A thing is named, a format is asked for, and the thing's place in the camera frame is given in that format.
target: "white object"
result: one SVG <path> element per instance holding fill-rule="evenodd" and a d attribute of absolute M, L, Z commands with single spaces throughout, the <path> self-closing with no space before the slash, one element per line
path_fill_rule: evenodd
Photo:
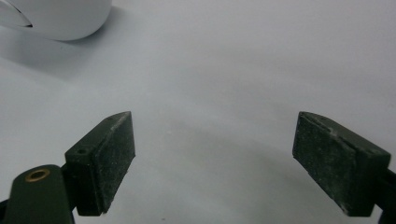
<path fill-rule="evenodd" d="M 98 30 L 111 0 L 0 0 L 0 24 L 48 39 L 73 40 Z"/>

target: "white background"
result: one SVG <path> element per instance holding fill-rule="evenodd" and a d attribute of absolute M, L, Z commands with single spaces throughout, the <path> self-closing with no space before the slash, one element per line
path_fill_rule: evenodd
<path fill-rule="evenodd" d="M 82 223 L 376 223 L 292 158 L 299 111 L 396 155 L 395 1 L 114 0 L 72 42 L 0 28 L 0 200 L 131 110 L 137 157 Z M 390 169 L 396 170 L 395 161 Z"/>

